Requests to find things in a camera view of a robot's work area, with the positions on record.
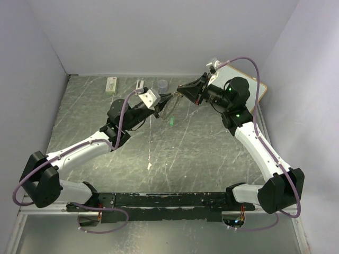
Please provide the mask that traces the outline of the green tagged key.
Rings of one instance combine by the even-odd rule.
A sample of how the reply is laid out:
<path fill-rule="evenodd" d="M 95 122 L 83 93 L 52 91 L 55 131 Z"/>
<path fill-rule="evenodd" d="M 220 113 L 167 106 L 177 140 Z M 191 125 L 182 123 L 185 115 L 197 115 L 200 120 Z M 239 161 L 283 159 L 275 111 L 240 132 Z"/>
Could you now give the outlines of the green tagged key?
<path fill-rule="evenodd" d="M 169 123 L 170 123 L 170 126 L 174 126 L 174 124 L 175 124 L 175 118 L 174 118 L 174 117 L 171 117 L 170 120 L 169 120 Z"/>

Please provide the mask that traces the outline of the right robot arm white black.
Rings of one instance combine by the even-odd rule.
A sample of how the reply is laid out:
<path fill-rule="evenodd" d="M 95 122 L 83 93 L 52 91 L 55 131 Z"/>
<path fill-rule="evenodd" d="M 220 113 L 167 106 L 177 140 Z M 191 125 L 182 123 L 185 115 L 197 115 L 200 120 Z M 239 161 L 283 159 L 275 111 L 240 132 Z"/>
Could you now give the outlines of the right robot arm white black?
<path fill-rule="evenodd" d="M 203 74 L 193 82 L 179 85 L 177 92 L 195 105 L 206 101 L 222 108 L 224 127 L 247 149 L 265 180 L 264 185 L 239 183 L 228 187 L 225 206 L 234 211 L 243 203 L 251 203 L 272 214 L 296 205 L 299 214 L 305 175 L 300 168 L 291 168 L 259 131 L 246 106 L 250 96 L 247 79 L 234 77 L 222 88 L 211 84 L 210 79 L 210 75 Z"/>

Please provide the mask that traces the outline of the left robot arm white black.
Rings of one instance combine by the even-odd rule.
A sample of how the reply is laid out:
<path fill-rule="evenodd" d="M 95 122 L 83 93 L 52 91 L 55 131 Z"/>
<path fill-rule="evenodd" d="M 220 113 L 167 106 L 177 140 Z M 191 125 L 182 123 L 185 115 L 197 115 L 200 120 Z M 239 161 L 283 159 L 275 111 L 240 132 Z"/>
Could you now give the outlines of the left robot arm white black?
<path fill-rule="evenodd" d="M 173 94 L 158 95 L 153 90 L 132 92 L 140 103 L 131 107 L 128 99 L 115 100 L 107 112 L 106 123 L 94 134 L 68 148 L 44 155 L 41 151 L 33 153 L 12 194 L 13 202 L 27 206 L 17 200 L 19 188 L 23 188 L 38 208 L 47 207 L 54 202 L 78 203 L 86 211 L 98 207 L 99 194 L 88 182 L 74 183 L 65 180 L 68 172 L 98 156 L 117 150 L 130 138 L 129 131 L 151 115 L 159 117 Z"/>

